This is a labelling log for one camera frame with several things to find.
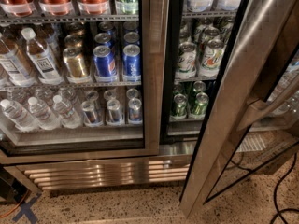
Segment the steel fridge bottom grille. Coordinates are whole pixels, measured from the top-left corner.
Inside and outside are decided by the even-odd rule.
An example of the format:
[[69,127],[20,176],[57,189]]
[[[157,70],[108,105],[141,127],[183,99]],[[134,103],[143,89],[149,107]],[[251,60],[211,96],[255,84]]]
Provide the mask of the steel fridge bottom grille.
[[[260,152],[237,152],[226,166],[213,196],[253,174],[273,174],[296,151],[297,145],[271,147]],[[5,170],[33,192],[86,189],[185,180],[190,154],[118,160],[60,161],[7,165]]]

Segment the blue pepsi can front right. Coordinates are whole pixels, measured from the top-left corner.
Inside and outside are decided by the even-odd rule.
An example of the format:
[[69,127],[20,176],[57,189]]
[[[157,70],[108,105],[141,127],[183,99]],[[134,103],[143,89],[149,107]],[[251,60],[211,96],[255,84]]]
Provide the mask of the blue pepsi can front right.
[[141,78],[140,47],[138,45],[127,45],[122,53],[123,74],[129,80]]

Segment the small energy can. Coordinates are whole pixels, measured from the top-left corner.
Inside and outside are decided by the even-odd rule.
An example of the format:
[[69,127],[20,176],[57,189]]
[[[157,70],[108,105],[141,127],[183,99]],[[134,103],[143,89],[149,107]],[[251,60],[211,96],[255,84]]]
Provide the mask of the small energy can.
[[128,119],[131,123],[138,123],[142,121],[142,102],[138,98],[129,100],[128,113]]
[[111,99],[107,102],[107,115],[108,122],[112,124],[123,123],[123,115],[121,103],[117,99]]
[[99,124],[102,120],[98,114],[94,103],[90,101],[85,101],[81,104],[81,109],[85,117],[85,122],[91,125]]

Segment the blue pepsi can front left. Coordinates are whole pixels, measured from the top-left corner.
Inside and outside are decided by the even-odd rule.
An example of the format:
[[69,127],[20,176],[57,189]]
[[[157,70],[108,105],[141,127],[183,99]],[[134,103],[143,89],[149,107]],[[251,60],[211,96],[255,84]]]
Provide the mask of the blue pepsi can front left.
[[102,82],[113,82],[117,79],[117,69],[112,50],[100,45],[93,50],[93,63],[96,75]]

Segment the tea bottle white cap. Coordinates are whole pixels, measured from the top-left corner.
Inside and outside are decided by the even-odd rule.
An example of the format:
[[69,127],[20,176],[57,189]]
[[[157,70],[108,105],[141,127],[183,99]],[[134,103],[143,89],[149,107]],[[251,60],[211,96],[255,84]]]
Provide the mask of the tea bottle white cap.
[[26,41],[26,53],[39,72],[39,80],[50,85],[62,83],[59,62],[48,43],[37,36],[32,28],[23,28],[21,34]]

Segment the water bottle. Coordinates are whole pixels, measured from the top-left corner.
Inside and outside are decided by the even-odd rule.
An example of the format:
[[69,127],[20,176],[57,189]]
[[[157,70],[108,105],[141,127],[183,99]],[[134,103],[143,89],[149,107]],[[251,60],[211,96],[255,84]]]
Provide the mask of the water bottle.
[[30,132],[39,128],[38,122],[20,103],[4,99],[0,103],[4,115],[15,123],[22,132]]
[[48,104],[35,97],[28,99],[29,112],[37,119],[43,130],[54,130],[61,126],[60,119],[54,114]]
[[82,126],[82,117],[73,104],[61,95],[53,97],[53,109],[61,118],[65,128],[76,129]]

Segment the tea bottle far left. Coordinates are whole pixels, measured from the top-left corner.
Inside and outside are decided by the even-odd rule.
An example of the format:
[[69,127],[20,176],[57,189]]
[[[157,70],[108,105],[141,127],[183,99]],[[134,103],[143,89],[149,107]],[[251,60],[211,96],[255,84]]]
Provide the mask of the tea bottle far left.
[[14,85],[29,87],[36,83],[36,71],[24,51],[18,43],[2,33],[0,33],[0,65]]

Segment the gold soda can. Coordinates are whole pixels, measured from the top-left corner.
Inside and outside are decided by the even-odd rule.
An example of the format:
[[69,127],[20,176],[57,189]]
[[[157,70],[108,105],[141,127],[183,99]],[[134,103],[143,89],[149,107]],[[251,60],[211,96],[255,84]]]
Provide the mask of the gold soda can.
[[63,61],[67,69],[67,79],[70,83],[91,83],[89,66],[79,48],[66,48],[63,51]]

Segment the small energy can left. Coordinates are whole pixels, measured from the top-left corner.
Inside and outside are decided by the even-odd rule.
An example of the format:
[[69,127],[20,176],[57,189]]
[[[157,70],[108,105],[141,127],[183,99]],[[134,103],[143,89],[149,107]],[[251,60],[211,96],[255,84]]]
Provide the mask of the small energy can left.
[[85,117],[85,122],[91,125],[99,124],[102,120],[98,114],[94,103],[90,101],[85,101],[81,104],[81,109]]

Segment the water bottle middle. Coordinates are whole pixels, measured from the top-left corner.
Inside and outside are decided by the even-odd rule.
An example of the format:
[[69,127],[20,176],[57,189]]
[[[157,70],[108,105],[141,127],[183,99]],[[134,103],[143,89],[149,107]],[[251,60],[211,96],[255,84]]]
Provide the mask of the water bottle middle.
[[61,126],[60,119],[54,114],[48,104],[35,97],[28,99],[29,112],[37,119],[43,130],[54,130]]

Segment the white 7up can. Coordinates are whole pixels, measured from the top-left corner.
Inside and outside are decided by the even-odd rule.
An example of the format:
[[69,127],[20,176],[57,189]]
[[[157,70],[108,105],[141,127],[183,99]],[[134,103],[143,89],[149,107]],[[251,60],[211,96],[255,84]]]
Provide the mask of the white 7up can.
[[216,76],[220,69],[223,53],[224,43],[221,40],[212,39],[208,41],[200,61],[199,75],[205,77]]
[[178,47],[175,78],[187,79],[195,76],[196,46],[193,42],[183,42]]

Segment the water bottle left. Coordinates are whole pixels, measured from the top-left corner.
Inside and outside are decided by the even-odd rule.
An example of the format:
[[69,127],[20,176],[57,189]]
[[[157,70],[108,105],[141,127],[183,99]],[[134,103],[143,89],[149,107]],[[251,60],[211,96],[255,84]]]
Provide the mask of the water bottle left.
[[4,99],[0,103],[4,115],[15,123],[22,132],[30,132],[39,128],[38,122],[20,103]]

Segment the small energy can middle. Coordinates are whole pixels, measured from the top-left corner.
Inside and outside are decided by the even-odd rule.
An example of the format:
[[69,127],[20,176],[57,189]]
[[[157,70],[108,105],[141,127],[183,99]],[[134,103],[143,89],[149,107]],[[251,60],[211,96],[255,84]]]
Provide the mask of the small energy can middle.
[[123,115],[121,103],[117,99],[111,99],[107,102],[107,115],[108,122],[112,124],[123,123]]

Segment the white 7up can far left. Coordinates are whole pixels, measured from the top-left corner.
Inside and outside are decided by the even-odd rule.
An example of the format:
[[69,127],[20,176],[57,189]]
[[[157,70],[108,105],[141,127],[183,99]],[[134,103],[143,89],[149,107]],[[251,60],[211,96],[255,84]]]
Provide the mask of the white 7up can far left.
[[195,76],[196,46],[193,42],[183,42],[178,47],[175,78],[187,79]]

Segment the fridge glass door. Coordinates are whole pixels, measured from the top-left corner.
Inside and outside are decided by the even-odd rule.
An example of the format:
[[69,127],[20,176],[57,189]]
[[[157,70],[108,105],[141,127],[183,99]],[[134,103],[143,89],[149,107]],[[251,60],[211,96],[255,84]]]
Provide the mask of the fridge glass door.
[[3,163],[158,151],[169,0],[0,0]]
[[200,133],[183,143],[185,217],[298,150],[299,0],[241,0],[235,21]]

